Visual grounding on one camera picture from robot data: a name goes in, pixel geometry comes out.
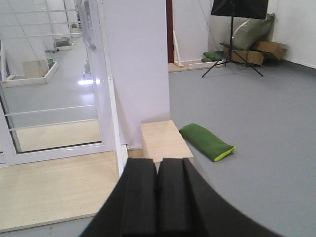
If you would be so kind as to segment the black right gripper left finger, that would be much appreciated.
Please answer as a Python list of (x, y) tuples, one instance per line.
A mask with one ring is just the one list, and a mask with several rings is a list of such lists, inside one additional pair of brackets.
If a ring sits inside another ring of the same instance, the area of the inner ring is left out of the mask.
[(130, 160), (127, 201), (122, 234), (124, 237), (156, 235), (156, 167), (151, 159)]

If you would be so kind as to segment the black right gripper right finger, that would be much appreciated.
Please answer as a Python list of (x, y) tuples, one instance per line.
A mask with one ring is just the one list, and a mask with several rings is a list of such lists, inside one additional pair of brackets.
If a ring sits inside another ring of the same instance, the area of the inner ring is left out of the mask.
[(188, 235), (187, 196), (182, 160), (164, 158), (158, 171), (158, 233), (160, 237)]

